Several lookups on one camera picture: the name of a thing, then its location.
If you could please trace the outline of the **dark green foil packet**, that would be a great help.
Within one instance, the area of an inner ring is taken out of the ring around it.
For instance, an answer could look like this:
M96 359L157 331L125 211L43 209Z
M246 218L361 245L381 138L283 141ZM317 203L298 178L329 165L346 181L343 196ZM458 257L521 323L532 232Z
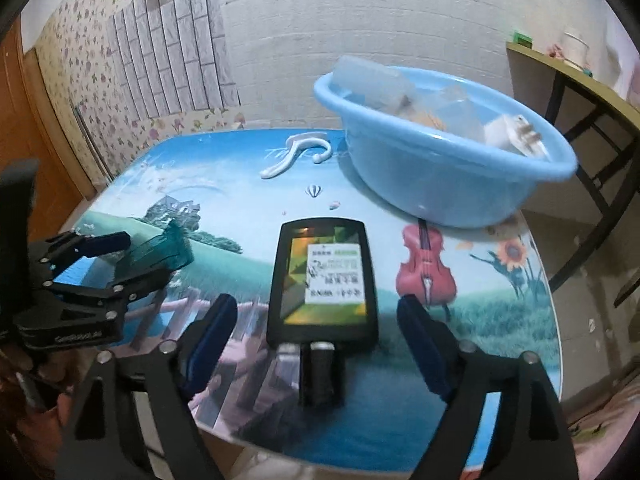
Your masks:
M134 278L155 269L166 269L172 273L193 260L191 245L183 228L176 220L171 220L163 232L124 252L116 263L114 279Z

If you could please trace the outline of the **black device with label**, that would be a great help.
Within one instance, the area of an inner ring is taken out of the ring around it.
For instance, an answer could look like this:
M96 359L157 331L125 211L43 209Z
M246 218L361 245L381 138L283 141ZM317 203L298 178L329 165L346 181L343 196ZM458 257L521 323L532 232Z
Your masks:
M266 341L293 346L304 408L344 403L346 359L378 343L378 298L366 227L346 218L281 226Z

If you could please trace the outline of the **white plastic hook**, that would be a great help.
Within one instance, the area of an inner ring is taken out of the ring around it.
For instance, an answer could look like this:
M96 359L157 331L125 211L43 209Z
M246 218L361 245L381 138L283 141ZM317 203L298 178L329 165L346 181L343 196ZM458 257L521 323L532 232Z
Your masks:
M285 141L286 153L275 165L262 170L259 174L262 180L270 180L279 177L280 174L287 172L299 159L299 156L307 150L320 148L319 153L314 153L311 160L314 164L319 165L326 162L333 155L333 148L329 141L329 136L325 131L306 131L302 133L294 133Z

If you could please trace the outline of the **white USB wall charger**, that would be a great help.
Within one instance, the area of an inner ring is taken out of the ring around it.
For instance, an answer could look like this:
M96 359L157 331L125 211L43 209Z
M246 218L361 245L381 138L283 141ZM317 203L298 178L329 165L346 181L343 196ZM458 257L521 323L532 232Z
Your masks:
M522 115L500 115L484 125L484 139L493 148L529 158L548 159L549 152L539 132Z

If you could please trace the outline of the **clear box of toothpicks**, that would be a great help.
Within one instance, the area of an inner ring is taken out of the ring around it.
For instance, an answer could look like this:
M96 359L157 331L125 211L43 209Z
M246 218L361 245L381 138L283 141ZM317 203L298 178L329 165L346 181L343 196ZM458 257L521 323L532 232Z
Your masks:
M399 116L419 125L483 143L484 128L464 89L457 84L406 96Z

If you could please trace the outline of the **long clear plastic case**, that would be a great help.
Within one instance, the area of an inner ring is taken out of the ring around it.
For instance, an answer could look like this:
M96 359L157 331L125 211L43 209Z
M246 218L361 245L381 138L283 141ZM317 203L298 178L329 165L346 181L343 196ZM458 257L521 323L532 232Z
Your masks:
M377 62L343 55L336 62L333 83L357 96L367 106L397 112L409 105L416 87L399 70Z

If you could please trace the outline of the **brown wooden door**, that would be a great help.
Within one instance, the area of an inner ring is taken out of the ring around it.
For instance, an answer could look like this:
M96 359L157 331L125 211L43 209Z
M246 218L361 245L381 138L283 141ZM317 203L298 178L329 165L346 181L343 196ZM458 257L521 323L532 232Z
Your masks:
M1 41L1 165L26 158L39 160L29 238L40 240L66 226L96 187L63 132L36 51L23 49L15 20Z

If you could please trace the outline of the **light blue plastic basin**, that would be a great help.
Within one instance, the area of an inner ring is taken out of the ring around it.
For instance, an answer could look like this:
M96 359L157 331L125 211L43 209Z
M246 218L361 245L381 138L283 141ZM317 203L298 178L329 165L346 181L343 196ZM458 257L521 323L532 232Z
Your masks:
M521 116L540 134L548 155L526 157L371 110L363 98L314 82L314 96L341 118L350 164L363 183L392 206L440 226L477 229L515 214L541 182L574 176L577 157L561 133L510 96L434 70L401 67L423 94L458 84L484 122Z

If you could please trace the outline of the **pink cloth on shelf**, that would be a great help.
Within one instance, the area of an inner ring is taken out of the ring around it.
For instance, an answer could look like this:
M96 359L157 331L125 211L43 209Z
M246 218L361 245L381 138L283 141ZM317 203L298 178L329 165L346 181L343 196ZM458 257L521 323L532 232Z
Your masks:
M547 54L550 58L556 58L557 60L564 58L563 49L559 44L552 44L551 47L548 47Z

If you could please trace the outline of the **small green box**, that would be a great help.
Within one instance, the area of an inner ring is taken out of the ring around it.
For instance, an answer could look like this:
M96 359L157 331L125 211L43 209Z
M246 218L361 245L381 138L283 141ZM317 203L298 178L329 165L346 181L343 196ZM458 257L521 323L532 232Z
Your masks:
M514 44L531 49L533 47L533 39L521 32L514 32L512 41Z

